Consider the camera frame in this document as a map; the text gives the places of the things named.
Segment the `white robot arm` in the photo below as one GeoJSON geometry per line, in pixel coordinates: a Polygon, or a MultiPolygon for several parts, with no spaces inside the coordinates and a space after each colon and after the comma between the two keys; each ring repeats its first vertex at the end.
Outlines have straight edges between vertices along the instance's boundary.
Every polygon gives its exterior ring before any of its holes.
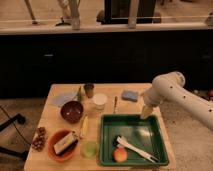
{"type": "Polygon", "coordinates": [[[152,85],[143,93],[141,117],[147,118],[164,100],[177,103],[203,125],[213,131],[213,103],[185,90],[185,77],[180,72],[156,76],[152,85]]]}

